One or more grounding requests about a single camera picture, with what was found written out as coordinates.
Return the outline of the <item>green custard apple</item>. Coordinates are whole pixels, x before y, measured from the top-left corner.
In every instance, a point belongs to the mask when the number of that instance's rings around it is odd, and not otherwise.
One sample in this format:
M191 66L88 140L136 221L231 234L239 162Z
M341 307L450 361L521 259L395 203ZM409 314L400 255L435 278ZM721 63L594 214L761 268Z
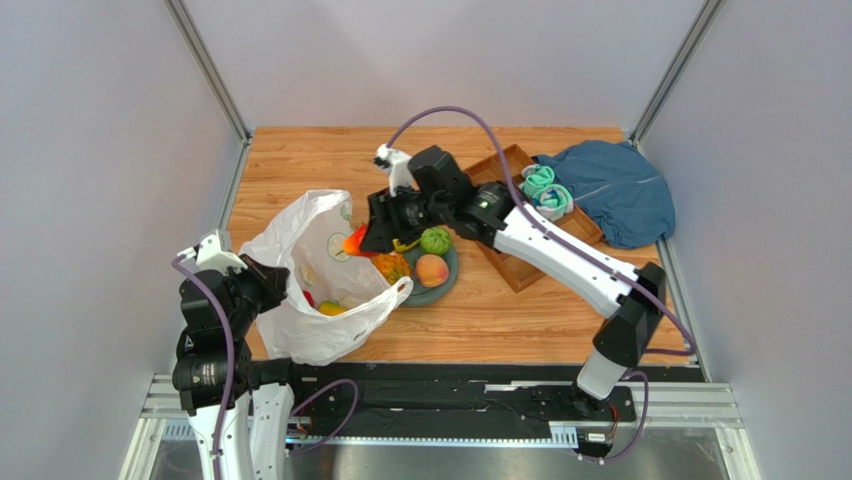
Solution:
M444 256L452 248L452 236L443 227L436 226L425 230L420 239L420 247L426 254Z

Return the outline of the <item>yellow green papaya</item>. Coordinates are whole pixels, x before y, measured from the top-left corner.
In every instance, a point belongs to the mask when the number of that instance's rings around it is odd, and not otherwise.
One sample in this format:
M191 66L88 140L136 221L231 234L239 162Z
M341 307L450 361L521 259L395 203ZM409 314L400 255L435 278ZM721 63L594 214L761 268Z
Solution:
M316 310L323 315L333 317L346 313L348 308L336 301L323 301L316 307Z

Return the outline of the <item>white plastic bag lemon print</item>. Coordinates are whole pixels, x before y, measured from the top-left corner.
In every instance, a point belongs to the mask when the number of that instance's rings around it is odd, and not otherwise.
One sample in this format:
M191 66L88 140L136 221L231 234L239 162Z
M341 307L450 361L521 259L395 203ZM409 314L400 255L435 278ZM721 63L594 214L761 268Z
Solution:
M411 277L390 285L369 259L341 252L352 232L352 207L345 190L309 190L242 245L241 253L259 263L291 271L288 298L255 321L270 358L328 365L360 348L411 295ZM314 308L303 290L312 294ZM323 301L348 311L323 315L316 310Z

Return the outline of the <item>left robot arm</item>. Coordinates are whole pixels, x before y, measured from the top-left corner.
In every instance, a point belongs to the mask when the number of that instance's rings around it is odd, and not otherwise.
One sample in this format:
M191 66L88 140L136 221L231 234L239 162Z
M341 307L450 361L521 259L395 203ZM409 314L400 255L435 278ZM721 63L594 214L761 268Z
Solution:
M241 266L190 272L172 266L185 321L172 384L195 436L206 479L280 479L294 405L287 359L255 360L246 335L287 298L290 272L247 255Z

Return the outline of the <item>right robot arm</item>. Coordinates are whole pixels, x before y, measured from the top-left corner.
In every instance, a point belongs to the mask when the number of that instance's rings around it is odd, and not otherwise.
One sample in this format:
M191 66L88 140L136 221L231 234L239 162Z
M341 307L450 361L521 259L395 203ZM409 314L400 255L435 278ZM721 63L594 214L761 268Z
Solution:
M603 409L620 380L637 367L665 305L665 273L607 256L569 235L523 201L512 179L476 184L438 146L408 155L387 144L374 165L388 186L369 195L367 224L343 248L351 256L386 254L431 227L526 262L568 287L604 322L574 382L574 396Z

